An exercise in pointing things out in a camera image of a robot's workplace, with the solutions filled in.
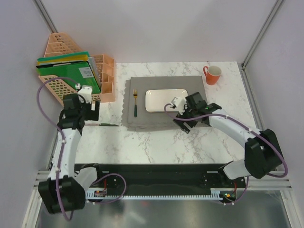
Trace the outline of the knife pink handle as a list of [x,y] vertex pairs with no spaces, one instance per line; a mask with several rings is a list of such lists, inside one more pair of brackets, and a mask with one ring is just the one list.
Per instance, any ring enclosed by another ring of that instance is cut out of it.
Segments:
[[87,123],[85,126],[109,126],[109,127],[119,127],[117,124],[113,123]]

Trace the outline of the white rectangular plate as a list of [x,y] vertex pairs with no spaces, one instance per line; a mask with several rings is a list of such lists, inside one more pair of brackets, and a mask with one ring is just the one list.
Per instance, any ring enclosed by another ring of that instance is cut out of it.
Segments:
[[149,113],[164,112],[164,106],[175,97],[187,96],[188,92],[185,89],[148,90],[145,93],[145,109]]

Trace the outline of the grey placemat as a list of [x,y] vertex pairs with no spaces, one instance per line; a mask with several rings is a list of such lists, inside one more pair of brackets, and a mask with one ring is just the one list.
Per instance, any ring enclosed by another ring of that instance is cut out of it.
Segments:
[[[133,90],[138,92],[137,117],[134,117]],[[122,109],[122,125],[129,131],[141,132],[160,130],[179,130],[180,127],[164,112],[149,113],[145,109],[145,93],[148,90],[185,89],[189,95],[199,92],[207,101],[201,76],[148,76],[131,77],[125,82]]]

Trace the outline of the gold fork green handle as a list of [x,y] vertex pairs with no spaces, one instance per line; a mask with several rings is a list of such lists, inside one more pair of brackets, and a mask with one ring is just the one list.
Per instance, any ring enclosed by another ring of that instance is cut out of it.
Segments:
[[138,92],[136,89],[133,90],[133,97],[134,97],[134,117],[137,117],[137,96]]

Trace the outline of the orange mug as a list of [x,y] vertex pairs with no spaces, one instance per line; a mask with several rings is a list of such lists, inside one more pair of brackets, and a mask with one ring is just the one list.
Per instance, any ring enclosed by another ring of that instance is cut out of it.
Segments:
[[204,66],[203,73],[206,77],[206,83],[212,86],[217,83],[222,74],[222,71],[218,66]]

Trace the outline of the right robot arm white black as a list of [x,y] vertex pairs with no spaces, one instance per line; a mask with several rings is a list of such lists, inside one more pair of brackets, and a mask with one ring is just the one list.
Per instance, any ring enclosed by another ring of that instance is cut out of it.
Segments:
[[287,175],[287,164],[272,130],[262,131],[245,126],[218,104],[207,104],[199,92],[185,98],[175,97],[167,106],[178,111],[173,122],[185,133],[189,133],[191,128],[201,122],[222,131],[244,148],[244,158],[224,165],[223,172],[218,174],[221,186],[228,187],[239,177],[253,176],[261,179],[271,175],[280,165],[283,165],[285,172],[276,177]]

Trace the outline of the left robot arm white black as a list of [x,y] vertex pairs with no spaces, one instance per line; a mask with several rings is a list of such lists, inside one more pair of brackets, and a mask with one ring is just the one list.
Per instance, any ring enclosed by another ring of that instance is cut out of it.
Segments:
[[86,192],[91,185],[99,187],[104,175],[97,171],[97,164],[85,165],[75,174],[75,159],[86,120],[97,121],[99,103],[94,110],[91,94],[83,89],[68,94],[63,99],[64,109],[59,116],[58,141],[53,157],[53,166],[38,191],[50,214],[83,209]]

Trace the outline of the green folder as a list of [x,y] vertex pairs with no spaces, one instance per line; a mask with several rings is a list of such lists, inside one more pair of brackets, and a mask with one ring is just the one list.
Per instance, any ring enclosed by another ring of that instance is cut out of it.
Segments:
[[101,93],[100,85],[87,61],[36,66],[41,76],[56,75],[75,80],[80,85],[91,86],[92,94]]

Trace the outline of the yellow folder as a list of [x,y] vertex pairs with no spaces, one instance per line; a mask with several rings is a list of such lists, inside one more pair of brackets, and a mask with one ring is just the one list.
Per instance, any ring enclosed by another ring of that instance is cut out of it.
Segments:
[[84,60],[87,61],[90,57],[88,52],[78,52],[72,54],[66,54],[61,56],[54,57],[42,57],[37,59],[37,65],[42,63],[50,63],[50,62],[62,62],[62,61],[70,61],[70,60]]

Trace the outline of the peach file organizer rack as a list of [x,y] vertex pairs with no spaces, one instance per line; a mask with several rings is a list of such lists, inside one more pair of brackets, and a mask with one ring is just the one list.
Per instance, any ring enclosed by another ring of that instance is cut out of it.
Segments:
[[115,60],[107,54],[90,55],[66,33],[49,36],[45,54],[37,59],[36,70],[42,82],[61,103],[67,94],[76,93],[76,85],[92,87],[92,100],[102,103],[116,99]]

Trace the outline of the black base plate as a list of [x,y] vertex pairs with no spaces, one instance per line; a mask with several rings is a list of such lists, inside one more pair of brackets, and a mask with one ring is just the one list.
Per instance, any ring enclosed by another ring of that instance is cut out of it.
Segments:
[[92,187],[109,189],[117,195],[131,193],[207,193],[212,189],[245,187],[243,177],[230,180],[223,164],[101,164]]

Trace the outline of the right aluminium frame post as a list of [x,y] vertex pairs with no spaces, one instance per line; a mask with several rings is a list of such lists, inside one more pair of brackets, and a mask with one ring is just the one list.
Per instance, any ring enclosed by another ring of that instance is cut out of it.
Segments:
[[262,41],[263,37],[265,36],[266,32],[268,31],[269,27],[271,26],[272,22],[274,21],[276,15],[279,13],[280,9],[282,8],[285,0],[276,0],[273,7],[271,8],[266,20],[264,21],[260,31],[258,32],[253,44],[251,45],[244,61],[240,64],[241,69],[244,71],[248,63],[250,62],[255,50],[257,49],[258,45]]

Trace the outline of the aluminium frame post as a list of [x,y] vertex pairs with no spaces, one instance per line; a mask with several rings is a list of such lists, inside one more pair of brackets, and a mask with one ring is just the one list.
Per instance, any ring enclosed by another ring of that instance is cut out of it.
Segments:
[[49,15],[47,8],[45,7],[42,0],[33,0],[37,9],[39,10],[42,18],[44,19],[46,25],[50,29],[51,33],[58,33],[58,29],[56,28],[51,16]]
[[264,21],[260,31],[258,32],[253,44],[251,45],[244,61],[240,64],[241,69],[244,71],[248,63],[250,62],[255,50],[257,49],[258,45],[262,41],[263,37],[265,36],[266,32],[268,31],[269,27],[271,26],[272,22],[274,21],[276,15],[279,13],[280,9],[282,8],[285,0],[276,0],[273,7],[271,8],[266,20]]

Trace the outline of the aluminium rail profile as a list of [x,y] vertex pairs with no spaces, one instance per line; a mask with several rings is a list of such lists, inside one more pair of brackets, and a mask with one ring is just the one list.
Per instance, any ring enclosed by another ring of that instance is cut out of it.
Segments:
[[[38,189],[40,181],[45,181],[50,171],[38,171],[34,182],[34,190]],[[264,176],[261,179],[249,177],[248,190],[290,190],[292,188],[288,177],[276,178],[272,176]]]

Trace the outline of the left aluminium frame post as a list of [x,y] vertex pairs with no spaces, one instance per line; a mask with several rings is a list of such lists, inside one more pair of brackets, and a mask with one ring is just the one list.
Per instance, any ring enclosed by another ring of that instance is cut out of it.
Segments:
[[42,0],[33,0],[37,9],[39,10],[42,18],[44,19],[46,25],[50,29],[51,33],[58,33],[58,29],[56,28],[51,16],[49,15],[47,8],[45,7]]

